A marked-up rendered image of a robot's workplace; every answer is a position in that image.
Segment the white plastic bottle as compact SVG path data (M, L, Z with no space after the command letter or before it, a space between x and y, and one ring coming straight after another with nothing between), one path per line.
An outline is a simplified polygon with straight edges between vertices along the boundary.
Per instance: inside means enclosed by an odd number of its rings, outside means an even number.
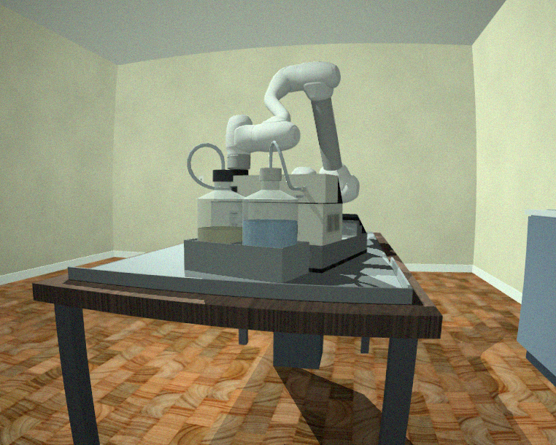
M231 190L233 170L213 170L215 190L197 198L197 241L242 241L242 199Z

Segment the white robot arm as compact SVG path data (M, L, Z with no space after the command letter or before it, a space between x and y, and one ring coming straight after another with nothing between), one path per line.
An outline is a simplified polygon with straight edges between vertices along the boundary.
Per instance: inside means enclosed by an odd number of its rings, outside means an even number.
M227 168L250 169L251 153L269 152L273 141L278 143L281 151L295 147L301 138L300 131L295 124L289 122L290 114L278 100L288 93L304 91L312 103L323 162L320 174L338 176L343 204L356 199L360 183L341 163L331 101L333 89L341 81L338 66L325 61L286 66L280 69L272 79L264 102L274 115L273 117L260 125L252 125L252 121L247 115L235 115L229 119L225 136L228 153Z

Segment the white flexible hose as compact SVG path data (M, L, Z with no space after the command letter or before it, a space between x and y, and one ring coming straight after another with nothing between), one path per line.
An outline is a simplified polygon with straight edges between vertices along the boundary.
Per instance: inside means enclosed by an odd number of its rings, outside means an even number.
M269 168L272 168L272 155L273 155L273 148L274 148L274 145L275 145L275 147L277 148L277 151L278 151L278 153L279 153L279 157L280 157L280 160L281 160L281 163L282 163L282 167L283 167L283 171L284 171L284 174L285 174L285 179L286 179L286 181L287 181L288 187L289 187L291 190L301 190L301 187L293 187L293 186L291 185L290 179L289 179L289 176L288 176L288 173L287 173L287 168L286 168L286 165L285 165L285 160L284 160L283 155L282 155L282 151L281 151L281 149L280 149L280 147L279 147L279 145L278 145L278 143L277 143L276 141L273 141L273 142L271 143L271 146L270 146L270 151L269 151Z
M207 185L207 184L203 183L202 181L200 181L200 180L194 175L194 173L193 173L193 171L192 171L192 168L191 168L190 162L191 162L191 158L192 158L194 152L195 152L196 150L198 150L199 148L202 148L202 147L211 147L212 149L216 150L217 153L218 153L219 156L220 156L220 159L221 159L221 169L224 169L224 170L225 170L225 159L224 159L224 156L223 156L221 150L220 150L216 145L213 145L213 144L210 144L210 143L201 143L201 144L195 146L195 147L190 151L189 156L188 156L188 160L187 160L187 168L188 168L188 171L189 171L189 174L191 175L191 177L192 177L198 184L200 184L201 186L206 187L206 188L208 188L208 189L214 190L214 189L215 189L215 186Z

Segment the clear plastic bottle with blue liquid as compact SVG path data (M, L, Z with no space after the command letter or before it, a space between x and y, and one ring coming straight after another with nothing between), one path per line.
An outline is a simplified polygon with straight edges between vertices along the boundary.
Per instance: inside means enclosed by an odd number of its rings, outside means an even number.
M242 245L298 244L298 199L279 190L281 168L260 168L261 190L242 199Z

